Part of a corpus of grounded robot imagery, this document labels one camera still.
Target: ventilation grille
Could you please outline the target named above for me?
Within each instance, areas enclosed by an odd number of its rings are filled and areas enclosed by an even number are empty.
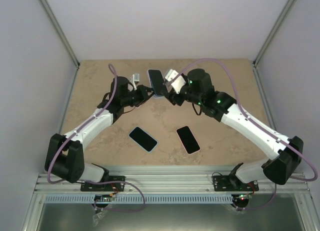
[[[147,204],[231,204],[231,194],[145,194]],[[92,204],[94,194],[47,194],[46,204]],[[108,204],[101,200],[98,204]],[[113,204],[142,204],[139,194],[118,194]]]

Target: white wall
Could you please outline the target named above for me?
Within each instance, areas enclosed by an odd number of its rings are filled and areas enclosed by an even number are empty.
[[[297,0],[259,69],[278,129],[303,139],[320,172],[320,0]],[[309,186],[320,214],[320,180]]]
[[[254,59],[287,0],[48,0],[77,58]]]
[[[76,68],[38,0],[0,0],[0,225],[21,230]]]

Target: black phone screen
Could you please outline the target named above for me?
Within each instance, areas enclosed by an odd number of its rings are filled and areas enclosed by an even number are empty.
[[[181,127],[176,132],[188,154],[193,154],[200,150],[200,146],[188,126]]]
[[[149,69],[148,76],[154,94],[156,96],[163,96],[164,92],[167,91],[167,88],[165,86],[164,77],[162,76],[161,71],[156,69]]]
[[[158,144],[153,137],[139,127],[135,127],[131,133],[129,133],[129,137],[147,152],[151,152]]]

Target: wall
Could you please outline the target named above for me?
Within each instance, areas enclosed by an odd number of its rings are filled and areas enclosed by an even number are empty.
[[[304,141],[304,154],[320,171],[320,0],[297,0],[260,65],[280,132]],[[301,163],[308,177],[313,173]],[[320,214],[320,180],[310,182]]]
[[[254,59],[287,0],[48,0],[77,58]]]
[[[0,0],[0,224],[21,230],[76,68],[38,0]]]

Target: wooden surface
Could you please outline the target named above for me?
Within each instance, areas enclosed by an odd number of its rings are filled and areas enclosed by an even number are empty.
[[[181,71],[193,59],[154,60],[85,60],[81,63],[72,91],[63,125],[66,133],[88,118],[110,92],[113,75],[108,69],[112,63],[118,76],[129,78],[140,74],[140,83],[150,86],[147,70],[168,69]],[[251,64],[247,59],[223,60],[230,69],[241,98],[241,103],[256,118],[267,123],[261,97]],[[218,91],[234,97],[231,83],[216,63],[203,62],[202,68],[210,74]],[[158,141],[158,146],[147,153],[129,137],[130,131],[141,127]],[[187,154],[176,130],[189,126],[201,150]],[[111,127],[102,131],[86,148],[85,161],[98,165],[234,165],[264,158],[264,153],[234,129],[202,114],[197,116],[190,103],[173,106],[164,97],[151,98],[134,111],[122,115]]]

